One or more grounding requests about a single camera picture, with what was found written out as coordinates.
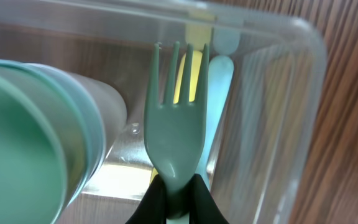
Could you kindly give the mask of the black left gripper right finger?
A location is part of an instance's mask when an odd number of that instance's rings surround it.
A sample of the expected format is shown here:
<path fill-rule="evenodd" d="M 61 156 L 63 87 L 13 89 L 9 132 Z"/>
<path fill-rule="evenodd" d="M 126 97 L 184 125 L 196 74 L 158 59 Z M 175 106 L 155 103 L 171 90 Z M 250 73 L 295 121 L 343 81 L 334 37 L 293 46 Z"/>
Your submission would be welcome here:
<path fill-rule="evenodd" d="M 212 198 L 203 178 L 199 174 L 194 174 L 189 184 L 189 224 L 229 224 Z"/>

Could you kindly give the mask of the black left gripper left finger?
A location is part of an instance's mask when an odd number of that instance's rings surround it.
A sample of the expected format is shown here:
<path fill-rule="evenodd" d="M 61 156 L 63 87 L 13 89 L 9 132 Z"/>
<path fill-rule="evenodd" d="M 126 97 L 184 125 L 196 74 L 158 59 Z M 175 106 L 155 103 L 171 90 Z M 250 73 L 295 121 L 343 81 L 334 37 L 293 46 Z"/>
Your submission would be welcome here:
<path fill-rule="evenodd" d="M 165 183 L 156 175 L 126 224 L 166 224 L 166 197 Z"/>

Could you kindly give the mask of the blue plastic cup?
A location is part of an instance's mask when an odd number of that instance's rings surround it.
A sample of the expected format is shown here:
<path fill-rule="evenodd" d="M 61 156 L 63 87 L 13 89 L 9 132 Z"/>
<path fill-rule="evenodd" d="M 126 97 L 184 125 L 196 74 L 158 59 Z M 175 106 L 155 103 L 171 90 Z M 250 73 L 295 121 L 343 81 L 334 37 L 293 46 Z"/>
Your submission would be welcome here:
<path fill-rule="evenodd" d="M 0 70 L 7 70 L 4 79 L 63 151 L 71 187 L 65 204 L 70 204 L 105 155 L 104 124 L 94 99 L 73 75 L 49 65 L 0 60 Z"/>

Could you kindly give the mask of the pink plastic cup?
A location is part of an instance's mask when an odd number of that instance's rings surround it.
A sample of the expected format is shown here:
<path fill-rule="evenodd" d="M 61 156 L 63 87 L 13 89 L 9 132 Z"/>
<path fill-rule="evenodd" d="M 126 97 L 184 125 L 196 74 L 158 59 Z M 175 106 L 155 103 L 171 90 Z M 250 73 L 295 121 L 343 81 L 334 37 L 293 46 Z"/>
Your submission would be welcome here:
<path fill-rule="evenodd" d="M 124 99 L 116 89 L 104 82 L 75 73 L 69 75 L 79 81 L 96 102 L 105 128 L 108 153 L 126 125 L 127 108 Z"/>

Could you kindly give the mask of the light blue plastic fork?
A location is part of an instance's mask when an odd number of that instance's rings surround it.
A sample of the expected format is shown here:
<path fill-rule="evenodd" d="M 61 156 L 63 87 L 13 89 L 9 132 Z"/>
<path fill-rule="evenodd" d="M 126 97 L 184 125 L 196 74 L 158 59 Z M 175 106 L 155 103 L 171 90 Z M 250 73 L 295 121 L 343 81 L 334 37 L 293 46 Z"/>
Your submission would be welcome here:
<path fill-rule="evenodd" d="M 203 178 L 208 190 L 211 188 L 207 175 L 209 153 L 226 103 L 233 72 L 234 63 L 228 56 L 215 56 L 209 63 L 205 140 L 196 168 L 196 173 Z"/>

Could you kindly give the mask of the green plastic cup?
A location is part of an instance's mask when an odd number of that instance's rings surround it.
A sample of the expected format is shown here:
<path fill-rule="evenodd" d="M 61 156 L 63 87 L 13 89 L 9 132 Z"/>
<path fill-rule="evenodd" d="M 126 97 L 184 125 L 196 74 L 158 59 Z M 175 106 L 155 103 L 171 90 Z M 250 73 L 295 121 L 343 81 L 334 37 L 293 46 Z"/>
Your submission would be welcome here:
<path fill-rule="evenodd" d="M 86 172 L 83 122 L 63 88 L 0 66 L 0 223 L 53 223 Z"/>

